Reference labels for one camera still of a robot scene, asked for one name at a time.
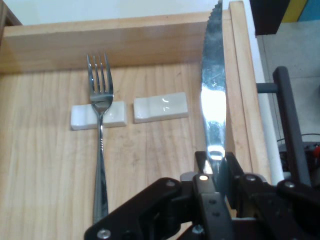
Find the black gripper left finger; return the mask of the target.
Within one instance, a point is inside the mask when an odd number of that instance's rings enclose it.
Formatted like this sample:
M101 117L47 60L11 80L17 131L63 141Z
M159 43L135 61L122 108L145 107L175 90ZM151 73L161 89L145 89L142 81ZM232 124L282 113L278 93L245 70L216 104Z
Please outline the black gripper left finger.
M160 178L132 197L108 216L89 227L86 240L166 240L175 235L183 223L202 227L200 233L185 231L183 238L199 240L233 240L232 218L225 202L230 176L226 153L216 187L214 178L196 174L190 181Z

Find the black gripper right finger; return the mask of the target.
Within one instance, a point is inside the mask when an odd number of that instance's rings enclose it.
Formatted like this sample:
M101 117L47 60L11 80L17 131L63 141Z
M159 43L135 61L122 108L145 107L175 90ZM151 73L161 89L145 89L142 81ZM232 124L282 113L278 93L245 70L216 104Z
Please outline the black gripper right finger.
M320 192L300 182L282 180L271 185L254 173L245 173L235 155L221 164L222 192L238 218L254 218L270 238L318 240Z

